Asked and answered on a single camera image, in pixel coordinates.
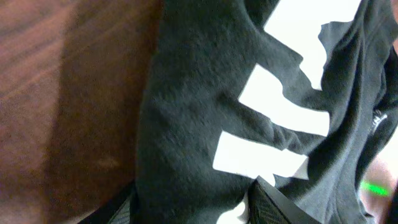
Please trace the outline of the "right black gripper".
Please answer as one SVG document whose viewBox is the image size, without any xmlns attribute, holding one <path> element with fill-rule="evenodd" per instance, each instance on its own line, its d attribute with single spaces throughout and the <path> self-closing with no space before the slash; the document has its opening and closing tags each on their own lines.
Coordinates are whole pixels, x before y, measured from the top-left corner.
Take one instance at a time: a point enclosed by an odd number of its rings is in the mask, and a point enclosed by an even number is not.
<svg viewBox="0 0 398 224">
<path fill-rule="evenodd" d="M 377 156 L 370 163 L 359 190 L 365 211 L 377 224 L 384 223 L 397 187 L 397 164 Z"/>
</svg>

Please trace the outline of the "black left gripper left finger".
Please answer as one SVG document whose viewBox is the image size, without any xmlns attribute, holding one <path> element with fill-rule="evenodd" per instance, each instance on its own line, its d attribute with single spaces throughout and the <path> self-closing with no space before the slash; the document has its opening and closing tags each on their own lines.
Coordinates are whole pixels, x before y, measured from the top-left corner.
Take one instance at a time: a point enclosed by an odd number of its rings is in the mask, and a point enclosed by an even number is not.
<svg viewBox="0 0 398 224">
<path fill-rule="evenodd" d="M 131 182 L 78 224 L 130 224 L 131 215 L 135 212 L 136 186 Z"/>
</svg>

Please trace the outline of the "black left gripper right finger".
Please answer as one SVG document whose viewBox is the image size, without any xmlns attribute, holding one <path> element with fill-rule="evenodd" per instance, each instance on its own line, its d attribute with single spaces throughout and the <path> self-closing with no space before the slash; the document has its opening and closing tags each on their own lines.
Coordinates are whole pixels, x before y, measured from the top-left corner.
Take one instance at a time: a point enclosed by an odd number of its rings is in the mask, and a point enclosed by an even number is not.
<svg viewBox="0 0 398 224">
<path fill-rule="evenodd" d="M 249 188 L 248 200 L 251 224 L 321 224 L 262 177 Z"/>
</svg>

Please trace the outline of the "dark green Nike t-shirt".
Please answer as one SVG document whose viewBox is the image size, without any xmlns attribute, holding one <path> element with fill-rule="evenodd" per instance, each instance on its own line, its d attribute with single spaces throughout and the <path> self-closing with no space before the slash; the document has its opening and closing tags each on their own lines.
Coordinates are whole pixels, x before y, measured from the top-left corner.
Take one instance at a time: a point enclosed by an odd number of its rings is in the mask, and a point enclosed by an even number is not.
<svg viewBox="0 0 398 224">
<path fill-rule="evenodd" d="M 165 1 L 132 223 L 255 223 L 264 185 L 374 223 L 359 183 L 397 127 L 390 1 Z"/>
</svg>

